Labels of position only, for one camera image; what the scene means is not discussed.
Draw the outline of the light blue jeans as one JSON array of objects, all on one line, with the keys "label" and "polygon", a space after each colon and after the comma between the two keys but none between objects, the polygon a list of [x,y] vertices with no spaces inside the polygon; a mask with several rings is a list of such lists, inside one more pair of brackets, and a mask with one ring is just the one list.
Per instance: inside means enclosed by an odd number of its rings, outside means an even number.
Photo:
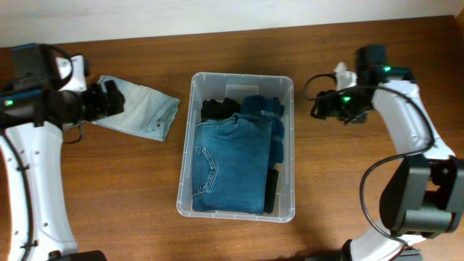
[{"label": "light blue jeans", "polygon": [[180,99],[114,76],[102,75],[99,78],[100,83],[107,80],[113,80],[124,96],[124,111],[94,124],[132,136],[165,141]]}]

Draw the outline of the blue shirt bundle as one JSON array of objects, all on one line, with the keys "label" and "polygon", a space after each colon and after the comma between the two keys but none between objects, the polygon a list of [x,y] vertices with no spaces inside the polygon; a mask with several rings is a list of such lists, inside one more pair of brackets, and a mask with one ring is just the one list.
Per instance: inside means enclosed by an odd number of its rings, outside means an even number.
[{"label": "blue shirt bundle", "polygon": [[241,113],[265,118],[271,123],[270,153],[268,168],[273,169],[284,159],[283,138],[285,128],[281,121],[285,112],[278,97],[265,98],[261,95],[247,96],[241,105]]}]

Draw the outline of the dark green shirt bundle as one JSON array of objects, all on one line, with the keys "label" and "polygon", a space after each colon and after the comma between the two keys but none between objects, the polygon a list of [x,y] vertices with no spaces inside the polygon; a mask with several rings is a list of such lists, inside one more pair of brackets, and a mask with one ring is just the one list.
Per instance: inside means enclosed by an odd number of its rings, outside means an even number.
[{"label": "dark green shirt bundle", "polygon": [[265,203],[264,213],[271,214],[273,212],[276,189],[278,185],[278,171],[275,169],[269,169],[267,173],[267,180],[265,185]]}]

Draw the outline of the black shirt bundle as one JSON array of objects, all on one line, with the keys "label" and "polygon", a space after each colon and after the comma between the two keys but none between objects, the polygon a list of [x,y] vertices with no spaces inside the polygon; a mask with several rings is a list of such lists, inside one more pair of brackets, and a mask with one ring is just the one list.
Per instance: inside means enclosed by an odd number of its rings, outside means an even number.
[{"label": "black shirt bundle", "polygon": [[215,99],[204,100],[202,102],[201,118],[202,122],[208,120],[221,120],[232,116],[234,113],[240,113],[241,105],[229,98],[224,98],[223,101]]}]

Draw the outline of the medium blue jeans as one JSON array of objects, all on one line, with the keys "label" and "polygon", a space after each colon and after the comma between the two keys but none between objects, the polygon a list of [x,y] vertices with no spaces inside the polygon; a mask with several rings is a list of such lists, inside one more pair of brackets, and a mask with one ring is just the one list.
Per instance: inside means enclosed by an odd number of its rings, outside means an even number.
[{"label": "medium blue jeans", "polygon": [[192,209],[262,214],[272,123],[235,113],[195,128]]}]

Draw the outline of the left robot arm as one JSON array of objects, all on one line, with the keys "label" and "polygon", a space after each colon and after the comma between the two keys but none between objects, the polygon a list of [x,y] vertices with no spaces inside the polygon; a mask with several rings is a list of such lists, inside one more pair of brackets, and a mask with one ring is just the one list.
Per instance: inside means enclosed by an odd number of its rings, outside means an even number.
[{"label": "left robot arm", "polygon": [[14,78],[1,91],[1,154],[12,235],[9,260],[105,260],[80,252],[62,185],[64,131],[123,112],[116,82],[87,83],[88,60],[49,44],[12,49]]}]

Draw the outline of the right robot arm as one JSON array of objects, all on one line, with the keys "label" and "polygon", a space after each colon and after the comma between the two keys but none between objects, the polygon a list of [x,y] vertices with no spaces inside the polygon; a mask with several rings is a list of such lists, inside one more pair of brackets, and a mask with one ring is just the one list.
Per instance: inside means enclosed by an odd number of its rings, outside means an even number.
[{"label": "right robot arm", "polygon": [[362,123],[382,117],[399,167],[383,190],[379,220],[327,260],[420,260],[417,243],[454,232],[463,216],[463,160],[445,144],[421,101],[412,70],[392,67],[382,45],[355,53],[356,68],[337,65],[336,87],[313,98],[311,116]]}]

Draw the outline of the clear plastic storage bin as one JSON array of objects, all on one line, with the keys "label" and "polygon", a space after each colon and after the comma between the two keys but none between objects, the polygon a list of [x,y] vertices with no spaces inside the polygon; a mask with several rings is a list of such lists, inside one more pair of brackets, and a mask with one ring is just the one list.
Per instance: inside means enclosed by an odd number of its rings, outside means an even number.
[{"label": "clear plastic storage bin", "polygon": [[[273,211],[255,215],[244,212],[209,211],[192,209],[192,154],[195,127],[201,121],[204,100],[223,100],[225,97],[239,103],[251,95],[279,98],[285,106],[283,123],[283,162],[276,165],[278,183]],[[188,218],[213,218],[229,220],[251,220],[272,223],[287,223],[295,216],[294,188],[294,84],[291,78],[275,75],[246,75],[218,72],[198,72],[191,79],[186,135],[183,148],[181,176],[176,202],[177,211]]]}]

